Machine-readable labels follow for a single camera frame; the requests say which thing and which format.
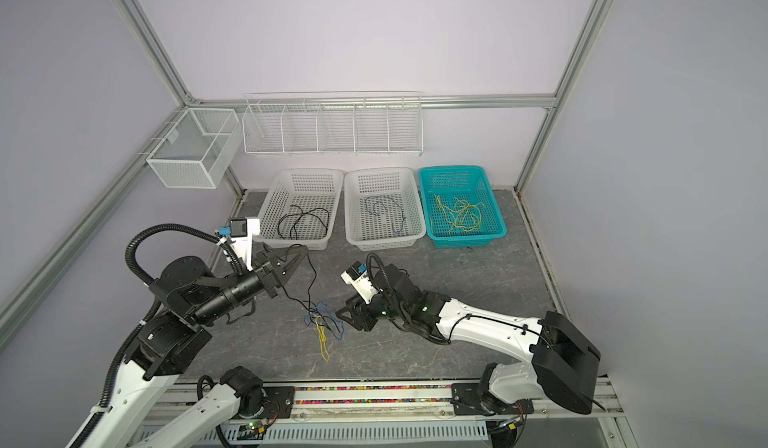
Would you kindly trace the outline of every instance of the white label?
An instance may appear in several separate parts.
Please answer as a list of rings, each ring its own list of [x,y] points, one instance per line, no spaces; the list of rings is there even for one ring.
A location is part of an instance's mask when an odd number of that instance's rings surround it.
[[[168,138],[168,143],[170,143],[171,145],[173,145],[173,143],[176,141],[176,138],[178,138],[178,137],[179,137],[179,130],[177,130],[176,128],[174,128],[174,129],[173,129],[173,131],[171,131],[170,133],[168,133],[168,136],[167,136],[167,138]]]

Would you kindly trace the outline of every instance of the white wall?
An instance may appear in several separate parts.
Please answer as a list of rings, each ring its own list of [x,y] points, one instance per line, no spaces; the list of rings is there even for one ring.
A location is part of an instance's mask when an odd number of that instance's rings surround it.
[[[0,0],[0,27],[2,302],[174,102],[110,0]]]
[[[766,446],[768,0],[617,0],[524,192],[640,446]]]
[[[189,90],[552,93],[592,0],[139,0]]]
[[[254,158],[238,153],[232,167],[245,188],[266,189],[281,169],[332,168],[344,172],[383,166],[418,170],[437,165],[480,165],[494,186],[513,186],[542,126],[543,108],[427,109],[421,156],[314,156]]]
[[[132,237],[158,223],[213,233],[232,203],[225,184],[173,190],[146,171],[0,356],[4,446],[63,446],[98,402],[112,357],[152,304],[149,290],[123,260]],[[159,276],[179,257],[206,260],[212,247],[188,234],[161,233],[142,243],[137,260]]]

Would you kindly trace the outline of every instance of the gray wall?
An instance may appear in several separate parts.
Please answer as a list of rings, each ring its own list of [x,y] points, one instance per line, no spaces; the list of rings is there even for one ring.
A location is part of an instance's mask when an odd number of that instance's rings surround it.
[[[524,192],[641,446],[765,446],[768,0],[616,0]]]
[[[0,0],[0,302],[174,108],[110,0]]]
[[[0,301],[174,107],[110,0],[0,0]],[[0,444],[63,446],[98,401],[111,357],[152,301],[123,262],[130,238],[161,222],[211,232],[231,205],[225,185],[169,190],[147,171],[0,354]],[[211,248],[154,238],[138,252],[151,274]]]

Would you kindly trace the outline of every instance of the yellow string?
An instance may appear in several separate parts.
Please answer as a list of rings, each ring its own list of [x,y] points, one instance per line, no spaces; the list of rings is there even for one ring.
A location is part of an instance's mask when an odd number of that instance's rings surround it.
[[[318,320],[319,316],[315,316],[315,326],[317,327],[318,337],[320,338],[320,354],[326,363],[331,362],[331,355],[328,353],[328,347],[326,346],[326,331],[320,326]]]
[[[453,203],[453,208],[450,208],[442,203],[438,194],[435,195],[435,198],[438,210],[444,213],[447,223],[451,226],[451,229],[448,230],[449,233],[455,229],[463,232],[474,232],[482,226],[482,212],[478,207],[483,206],[485,208],[485,203],[470,204],[467,200],[455,196],[453,198],[456,201]],[[467,217],[469,217],[469,222],[472,224],[466,224]]]

